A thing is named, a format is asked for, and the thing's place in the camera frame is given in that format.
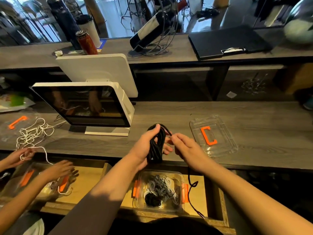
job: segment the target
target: red can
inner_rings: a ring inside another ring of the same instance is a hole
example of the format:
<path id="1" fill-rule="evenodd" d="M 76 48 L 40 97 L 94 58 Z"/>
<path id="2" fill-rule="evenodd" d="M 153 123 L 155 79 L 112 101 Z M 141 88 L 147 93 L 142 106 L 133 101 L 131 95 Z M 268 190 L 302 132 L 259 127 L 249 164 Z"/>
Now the red can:
<path id="1" fill-rule="evenodd" d="M 84 30 L 80 30 L 76 32 L 76 38 L 79 42 L 81 48 L 85 51 L 87 55 L 97 55 L 98 51 L 93 43 L 90 35 Z"/>

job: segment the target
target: white monitor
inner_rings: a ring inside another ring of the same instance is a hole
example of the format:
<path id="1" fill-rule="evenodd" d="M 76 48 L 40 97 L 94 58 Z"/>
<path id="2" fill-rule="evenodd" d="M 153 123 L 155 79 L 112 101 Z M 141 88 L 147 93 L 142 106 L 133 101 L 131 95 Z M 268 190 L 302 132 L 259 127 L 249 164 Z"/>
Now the white monitor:
<path id="1" fill-rule="evenodd" d="M 124 54 L 61 56 L 56 61 L 72 82 L 118 82 L 128 97 L 138 97 Z"/>
<path id="2" fill-rule="evenodd" d="M 128 136 L 134 107 L 117 82 L 41 82 L 31 89 L 85 134 Z"/>

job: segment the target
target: small white paper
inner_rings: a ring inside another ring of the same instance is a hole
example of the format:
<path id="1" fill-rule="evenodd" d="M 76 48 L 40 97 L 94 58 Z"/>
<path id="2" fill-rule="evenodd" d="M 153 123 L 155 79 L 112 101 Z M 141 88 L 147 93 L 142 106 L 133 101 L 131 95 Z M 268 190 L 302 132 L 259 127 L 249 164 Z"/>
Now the small white paper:
<path id="1" fill-rule="evenodd" d="M 233 93 L 232 91 L 230 91 L 229 93 L 226 94 L 229 98 L 234 98 L 237 94 Z"/>

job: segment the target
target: monitor base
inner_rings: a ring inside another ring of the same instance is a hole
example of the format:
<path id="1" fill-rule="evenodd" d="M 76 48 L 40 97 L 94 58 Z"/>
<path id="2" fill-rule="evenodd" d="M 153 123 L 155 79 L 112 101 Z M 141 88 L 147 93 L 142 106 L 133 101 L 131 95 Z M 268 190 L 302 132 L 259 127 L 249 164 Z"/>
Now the monitor base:
<path id="1" fill-rule="evenodd" d="M 87 135 L 128 136 L 130 128 L 87 126 Z"/>

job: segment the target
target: black folder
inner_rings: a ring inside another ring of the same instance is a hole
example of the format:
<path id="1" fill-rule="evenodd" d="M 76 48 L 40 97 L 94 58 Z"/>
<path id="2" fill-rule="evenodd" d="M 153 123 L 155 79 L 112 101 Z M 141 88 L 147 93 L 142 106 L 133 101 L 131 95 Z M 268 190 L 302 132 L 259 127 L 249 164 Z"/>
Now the black folder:
<path id="1" fill-rule="evenodd" d="M 246 25 L 191 33 L 189 40 L 198 60 L 272 50 L 269 43 Z"/>

